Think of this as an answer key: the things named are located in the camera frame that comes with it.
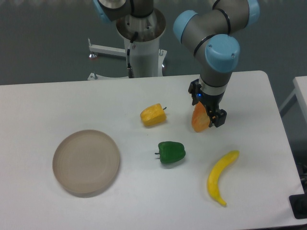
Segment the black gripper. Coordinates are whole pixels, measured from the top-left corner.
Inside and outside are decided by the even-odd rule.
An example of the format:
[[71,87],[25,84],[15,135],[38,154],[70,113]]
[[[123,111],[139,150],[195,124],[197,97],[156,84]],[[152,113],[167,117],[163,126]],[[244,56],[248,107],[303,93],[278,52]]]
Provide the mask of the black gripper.
[[211,92],[209,89],[202,89],[202,86],[207,87],[206,84],[201,84],[200,79],[190,83],[188,92],[192,97],[192,105],[195,106],[201,102],[210,119],[209,127],[220,127],[225,123],[227,117],[227,112],[219,108],[224,92],[215,91],[216,88],[213,88],[213,92]]

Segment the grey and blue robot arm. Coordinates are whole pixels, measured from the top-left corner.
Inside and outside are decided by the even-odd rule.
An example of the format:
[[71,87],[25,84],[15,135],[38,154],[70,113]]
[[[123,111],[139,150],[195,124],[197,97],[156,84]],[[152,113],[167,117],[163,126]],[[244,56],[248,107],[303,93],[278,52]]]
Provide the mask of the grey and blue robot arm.
[[[154,2],[95,0],[94,7],[101,21],[116,22],[125,43],[128,77],[157,76],[159,40],[166,21]],[[240,54],[239,43],[231,34],[255,23],[259,15],[256,0],[217,0],[209,13],[199,15],[187,10],[173,24],[177,40],[202,65],[199,78],[190,83],[188,92],[193,104],[204,106],[210,126],[223,125],[227,116],[219,104]]]

